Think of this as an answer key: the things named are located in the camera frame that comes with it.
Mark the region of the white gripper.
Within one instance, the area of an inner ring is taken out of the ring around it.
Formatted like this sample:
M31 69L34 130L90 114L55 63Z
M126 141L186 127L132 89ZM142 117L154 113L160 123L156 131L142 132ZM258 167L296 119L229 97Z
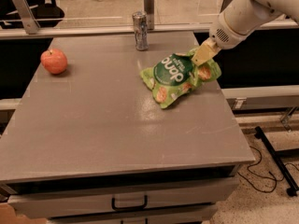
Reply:
M233 0L212 23L209 38L196 50L192 62L200 66L217 55L221 49L236 47L261 25L280 15L281 12L255 0Z

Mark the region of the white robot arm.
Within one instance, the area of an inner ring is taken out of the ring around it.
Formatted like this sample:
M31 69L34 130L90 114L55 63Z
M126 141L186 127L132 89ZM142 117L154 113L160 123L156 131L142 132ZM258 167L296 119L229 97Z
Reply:
M195 51L192 62L199 66L222 49L233 49L282 14L299 22L299 0L233 0L211 24L209 38Z

